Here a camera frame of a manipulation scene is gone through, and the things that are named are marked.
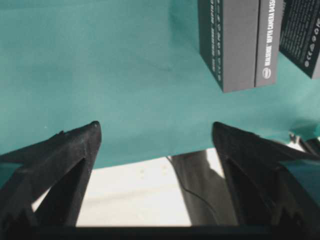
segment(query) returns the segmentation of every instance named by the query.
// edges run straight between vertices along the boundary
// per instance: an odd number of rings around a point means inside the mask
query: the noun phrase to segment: teal fabric
[[[214,121],[288,141],[320,120],[283,55],[276,85],[223,94],[196,0],[2,0],[0,30],[0,154],[98,120],[101,168],[212,147]]]
[[[17,163],[0,163],[0,188],[9,180],[12,174],[21,164]]]
[[[320,206],[320,163],[312,160],[284,161],[281,163]]]

